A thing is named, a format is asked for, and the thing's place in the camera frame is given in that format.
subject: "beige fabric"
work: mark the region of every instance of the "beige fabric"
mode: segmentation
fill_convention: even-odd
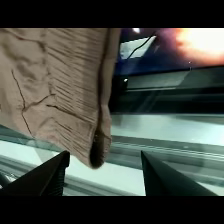
[[[0,123],[100,167],[119,36],[119,28],[0,29]]]

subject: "garment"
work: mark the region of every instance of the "garment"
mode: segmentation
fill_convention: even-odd
[[[0,124],[100,167],[120,28],[0,29]]]

